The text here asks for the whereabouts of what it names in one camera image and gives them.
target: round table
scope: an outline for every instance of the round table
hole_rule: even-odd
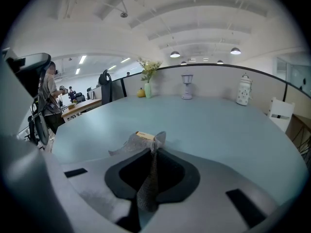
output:
[[[263,112],[218,98],[125,97],[60,126],[52,152],[60,164],[105,158],[136,131],[166,131],[167,149],[223,163],[278,204],[297,196],[308,176],[293,143]]]

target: ceiling light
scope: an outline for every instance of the ceiling light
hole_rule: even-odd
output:
[[[171,56],[171,58],[177,58],[180,56],[180,53],[177,51],[173,51],[170,56]]]
[[[129,60],[130,58],[126,58],[125,60],[122,60],[121,61],[121,63],[123,63],[123,62],[125,62],[125,61],[127,61],[127,60]]]
[[[82,55],[79,64],[83,64],[83,61],[86,59],[86,55]]]
[[[233,49],[231,49],[231,53],[232,53],[232,54],[240,54],[241,51],[240,51],[240,49],[238,49],[238,48],[233,48]]]

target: gray surface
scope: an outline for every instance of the gray surface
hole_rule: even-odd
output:
[[[122,153],[109,159],[63,165],[63,170],[85,168],[88,173],[69,178],[70,183],[84,199],[85,194],[88,194],[87,202],[90,202],[89,204],[101,215],[107,217],[113,214],[118,218],[120,214],[127,213],[128,204],[125,203],[126,200],[114,198],[104,182],[104,174],[110,166],[136,153],[137,151]],[[170,153],[195,165],[201,175],[200,183],[185,201],[160,205],[142,230],[143,233],[244,232],[248,227],[225,194],[226,191],[237,188],[266,215],[270,215],[276,209],[276,203],[266,192],[231,168],[186,153],[177,151],[170,151]]]
[[[166,131],[167,149],[228,165],[278,204],[297,196],[308,175],[293,143],[259,109],[216,98],[114,101],[60,126],[53,154],[62,164],[105,158],[136,131]]]

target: white vase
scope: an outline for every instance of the white vase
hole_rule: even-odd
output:
[[[150,83],[146,83],[145,84],[145,94],[146,94],[146,98],[151,98],[151,86],[150,86]]]

